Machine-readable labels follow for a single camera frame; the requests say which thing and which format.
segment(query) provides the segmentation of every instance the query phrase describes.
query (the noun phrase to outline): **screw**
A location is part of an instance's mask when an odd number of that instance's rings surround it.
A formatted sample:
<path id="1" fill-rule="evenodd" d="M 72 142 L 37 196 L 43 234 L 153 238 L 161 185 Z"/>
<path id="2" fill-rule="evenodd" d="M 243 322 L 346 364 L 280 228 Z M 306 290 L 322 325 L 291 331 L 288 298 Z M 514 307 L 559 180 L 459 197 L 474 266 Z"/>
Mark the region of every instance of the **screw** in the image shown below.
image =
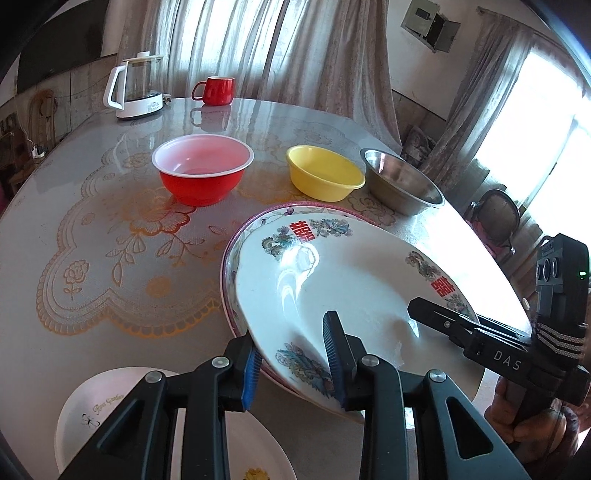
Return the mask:
<path id="1" fill-rule="evenodd" d="M 162 380 L 162 373 L 154 370 L 152 372 L 146 373 L 144 378 L 148 383 L 158 383 L 160 380 Z"/>
<path id="2" fill-rule="evenodd" d="M 447 375 L 441 370 L 429 370 L 429 379 L 433 380 L 434 382 L 441 383 L 445 382 Z"/>
<path id="3" fill-rule="evenodd" d="M 375 355 L 365 355 L 361 359 L 361 363 L 363 363 L 366 367 L 376 367 L 379 365 L 379 358 Z"/>
<path id="4" fill-rule="evenodd" d="M 212 365 L 215 368 L 224 368 L 230 365 L 230 360 L 228 360 L 225 356 L 217 356 L 212 360 Z"/>

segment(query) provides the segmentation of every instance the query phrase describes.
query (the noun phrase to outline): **metal basin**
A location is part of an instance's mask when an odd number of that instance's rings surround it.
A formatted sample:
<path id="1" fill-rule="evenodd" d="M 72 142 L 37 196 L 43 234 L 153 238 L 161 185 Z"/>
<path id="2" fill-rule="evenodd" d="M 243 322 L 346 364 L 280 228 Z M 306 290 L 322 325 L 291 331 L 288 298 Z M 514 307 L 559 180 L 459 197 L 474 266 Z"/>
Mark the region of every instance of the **metal basin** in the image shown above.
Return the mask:
<path id="1" fill-rule="evenodd" d="M 441 190 L 398 155 L 364 148 L 361 158 L 369 190 L 392 210 L 412 216 L 445 204 Z"/>

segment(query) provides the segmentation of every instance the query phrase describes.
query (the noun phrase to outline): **white kettle handle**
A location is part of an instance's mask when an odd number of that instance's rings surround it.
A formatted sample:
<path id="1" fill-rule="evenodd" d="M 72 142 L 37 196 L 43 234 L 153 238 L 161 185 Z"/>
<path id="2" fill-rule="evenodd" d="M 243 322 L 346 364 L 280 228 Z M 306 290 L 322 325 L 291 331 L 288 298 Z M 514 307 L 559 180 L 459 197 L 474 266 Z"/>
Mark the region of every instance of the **white kettle handle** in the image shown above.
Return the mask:
<path id="1" fill-rule="evenodd" d="M 119 88 L 117 88 L 117 101 L 114 102 L 112 100 L 113 90 L 115 90 L 115 82 L 117 81 L 117 77 L 121 72 L 127 71 L 127 64 L 119 65 L 111 70 L 111 75 L 109 75 L 109 81 L 107 82 L 107 88 L 105 89 L 105 95 L 103 96 L 103 103 L 105 106 L 109 106 L 111 108 L 115 108 L 117 110 L 123 110 L 125 105 L 125 77 L 126 74 L 123 76 L 123 81 L 119 82 Z"/>

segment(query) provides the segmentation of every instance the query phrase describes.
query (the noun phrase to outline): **kettle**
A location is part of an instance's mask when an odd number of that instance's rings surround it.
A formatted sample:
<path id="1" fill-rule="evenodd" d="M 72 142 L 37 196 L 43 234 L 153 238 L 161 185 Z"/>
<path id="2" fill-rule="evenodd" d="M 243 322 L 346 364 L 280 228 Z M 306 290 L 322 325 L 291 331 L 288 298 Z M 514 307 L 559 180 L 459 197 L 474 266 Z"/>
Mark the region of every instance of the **kettle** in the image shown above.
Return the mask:
<path id="1" fill-rule="evenodd" d="M 114 108 L 118 118 L 134 118 L 157 112 L 163 105 L 162 55 L 141 51 L 111 70 L 103 103 Z M 116 88 L 116 101 L 113 93 Z"/>

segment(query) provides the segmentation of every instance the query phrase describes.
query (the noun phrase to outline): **white plate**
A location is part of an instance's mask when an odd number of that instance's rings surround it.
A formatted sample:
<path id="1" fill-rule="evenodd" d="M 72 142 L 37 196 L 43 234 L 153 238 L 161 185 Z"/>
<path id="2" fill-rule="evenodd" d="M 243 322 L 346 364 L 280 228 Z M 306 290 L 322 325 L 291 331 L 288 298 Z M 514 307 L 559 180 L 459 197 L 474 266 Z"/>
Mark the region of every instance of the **white plate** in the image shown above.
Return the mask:
<path id="1" fill-rule="evenodd" d="M 469 398 L 476 394 L 482 367 L 407 313 L 418 296 L 476 319 L 472 308 L 426 255 L 376 226 L 329 213 L 266 222 L 242 244 L 235 288 L 270 367 L 324 408 L 341 412 L 322 334 L 327 310 L 337 310 L 369 353 L 420 375 L 441 369 Z"/>
<path id="2" fill-rule="evenodd" d="M 60 473 L 119 402 L 152 370 L 160 370 L 167 377 L 178 375 L 158 368 L 118 368 L 95 375 L 74 390 L 57 422 L 54 447 Z M 178 411 L 171 468 L 173 480 L 180 479 L 184 415 L 184 410 Z M 233 480 L 244 479 L 250 468 L 262 468 L 271 479 L 295 480 L 296 475 L 281 446 L 250 413 L 226 412 L 226 431 Z"/>
<path id="3" fill-rule="evenodd" d="M 369 220 L 361 217 L 358 213 L 351 210 L 342 209 L 337 206 L 329 206 L 324 203 L 297 201 L 288 202 L 279 206 L 274 206 L 248 219 L 236 231 L 232 239 L 228 242 L 226 250 L 222 258 L 222 267 L 220 269 L 220 292 L 222 293 L 222 305 L 228 325 L 234 337 L 242 336 L 248 330 L 244 315 L 238 304 L 236 298 L 236 272 L 238 271 L 240 263 L 240 249 L 244 240 L 248 238 L 251 233 L 268 225 L 271 222 L 281 219 L 287 215 L 308 215 L 310 213 L 329 213 L 337 215 L 350 220 L 358 220 L 362 222 L 369 222 Z M 273 382 L 288 392 L 301 397 L 301 395 L 294 391 L 289 384 L 278 375 L 268 363 L 263 360 L 261 370 Z"/>

